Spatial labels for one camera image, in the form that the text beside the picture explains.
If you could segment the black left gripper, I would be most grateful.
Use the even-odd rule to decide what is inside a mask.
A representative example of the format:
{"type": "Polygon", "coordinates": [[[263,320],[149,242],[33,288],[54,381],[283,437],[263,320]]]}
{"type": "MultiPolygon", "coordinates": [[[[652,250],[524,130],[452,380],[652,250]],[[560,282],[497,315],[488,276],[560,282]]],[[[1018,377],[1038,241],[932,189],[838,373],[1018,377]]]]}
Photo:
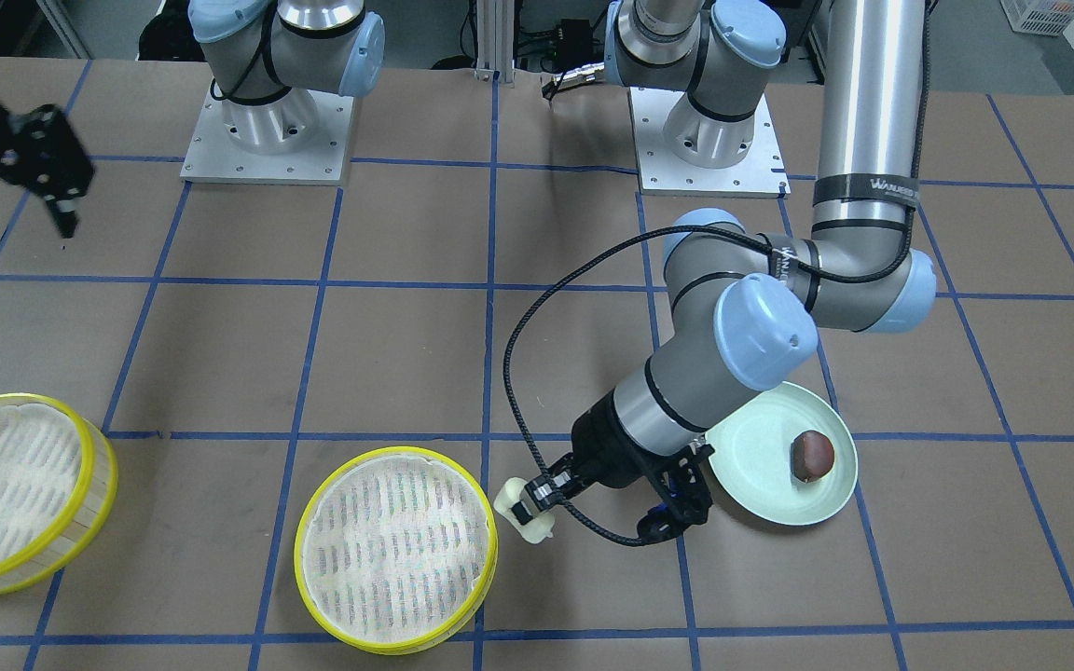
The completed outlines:
{"type": "Polygon", "coordinates": [[[642,480],[653,486],[661,504],[640,519],[635,538],[605,529],[574,505],[572,517],[605,540],[626,548],[668,542],[708,521],[713,500],[702,466],[713,454],[713,446],[703,439],[690,439],[668,456],[649,453],[622,429],[614,400],[608,395],[575,421],[571,444],[571,453],[549,467],[548,475],[525,480],[540,510],[550,511],[593,485],[626,488],[642,480]]]}

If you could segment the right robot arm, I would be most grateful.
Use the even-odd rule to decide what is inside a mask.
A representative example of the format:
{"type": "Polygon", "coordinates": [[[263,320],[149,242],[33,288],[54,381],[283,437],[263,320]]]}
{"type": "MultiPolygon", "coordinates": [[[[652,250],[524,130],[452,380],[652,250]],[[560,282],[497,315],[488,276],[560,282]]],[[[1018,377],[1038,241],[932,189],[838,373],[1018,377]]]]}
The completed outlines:
{"type": "MultiPolygon", "coordinates": [[[[319,94],[359,99],[379,81],[384,24],[363,1],[191,1],[186,18],[212,69],[209,97],[182,167],[187,183],[256,183],[257,165],[296,165],[323,138],[319,94]]],[[[0,103],[0,180],[41,199],[64,239],[95,177],[63,110],[0,103]]]]}

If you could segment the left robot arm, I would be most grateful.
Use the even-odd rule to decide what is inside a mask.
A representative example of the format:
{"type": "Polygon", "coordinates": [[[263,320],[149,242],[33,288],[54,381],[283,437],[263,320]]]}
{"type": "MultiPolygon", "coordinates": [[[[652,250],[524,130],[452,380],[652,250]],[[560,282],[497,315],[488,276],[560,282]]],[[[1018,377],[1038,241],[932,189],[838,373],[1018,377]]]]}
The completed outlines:
{"type": "Polygon", "coordinates": [[[662,228],[673,335],[575,421],[554,464],[516,399],[512,332],[503,389],[538,475],[508,480],[493,506],[526,541],[549,538],[556,507],[629,548],[703,524],[705,433],[813,356],[821,329],[904,333],[926,318],[937,280],[912,237],[933,9],[834,1],[810,237],[750,235],[713,208],[662,228]]]}

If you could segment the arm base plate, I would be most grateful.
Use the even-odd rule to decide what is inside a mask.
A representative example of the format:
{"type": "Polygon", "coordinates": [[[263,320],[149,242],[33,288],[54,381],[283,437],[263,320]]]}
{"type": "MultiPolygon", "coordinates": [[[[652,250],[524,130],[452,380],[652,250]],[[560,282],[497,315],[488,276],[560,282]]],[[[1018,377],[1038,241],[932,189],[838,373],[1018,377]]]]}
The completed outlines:
{"type": "Polygon", "coordinates": [[[180,177],[195,184],[342,186],[358,102],[306,89],[258,106],[206,94],[180,177]]]}
{"type": "Polygon", "coordinates": [[[705,117],[677,90],[630,88],[632,138],[645,196],[784,199],[792,188],[766,97],[750,118],[705,117]]]}

